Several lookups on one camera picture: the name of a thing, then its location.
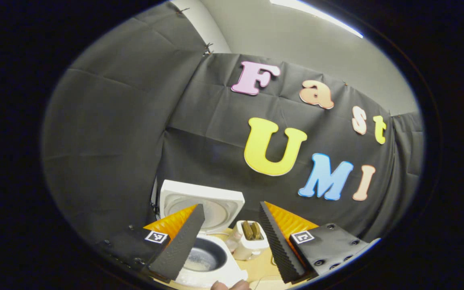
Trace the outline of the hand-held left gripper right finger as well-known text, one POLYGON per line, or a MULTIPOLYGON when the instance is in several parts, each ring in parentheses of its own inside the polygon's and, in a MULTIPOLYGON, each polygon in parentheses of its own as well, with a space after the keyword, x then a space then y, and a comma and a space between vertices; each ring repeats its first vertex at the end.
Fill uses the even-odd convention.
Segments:
POLYGON ((322 279, 371 249, 335 223, 319 226, 266 201, 259 223, 284 283, 322 279))

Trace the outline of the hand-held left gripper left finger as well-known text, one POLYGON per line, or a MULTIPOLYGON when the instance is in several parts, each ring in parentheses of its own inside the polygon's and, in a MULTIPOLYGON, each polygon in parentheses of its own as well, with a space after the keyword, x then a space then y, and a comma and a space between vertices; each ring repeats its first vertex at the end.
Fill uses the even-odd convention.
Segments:
POLYGON ((172 281, 182 270, 204 221, 203 204, 195 204, 103 239, 99 253, 140 276, 172 281))

